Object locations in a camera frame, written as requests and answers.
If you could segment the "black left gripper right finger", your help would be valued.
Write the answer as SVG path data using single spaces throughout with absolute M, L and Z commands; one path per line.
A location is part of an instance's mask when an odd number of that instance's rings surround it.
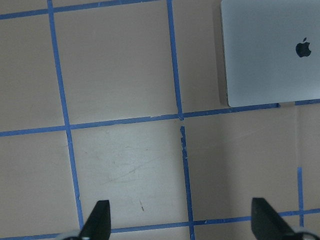
M 262 197 L 251 201 L 251 231 L 257 240 L 295 240 L 295 231 Z

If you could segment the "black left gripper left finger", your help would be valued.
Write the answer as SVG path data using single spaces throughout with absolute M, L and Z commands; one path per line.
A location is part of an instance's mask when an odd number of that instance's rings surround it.
M 99 200 L 78 234 L 80 240 L 108 240 L 111 236 L 109 200 Z

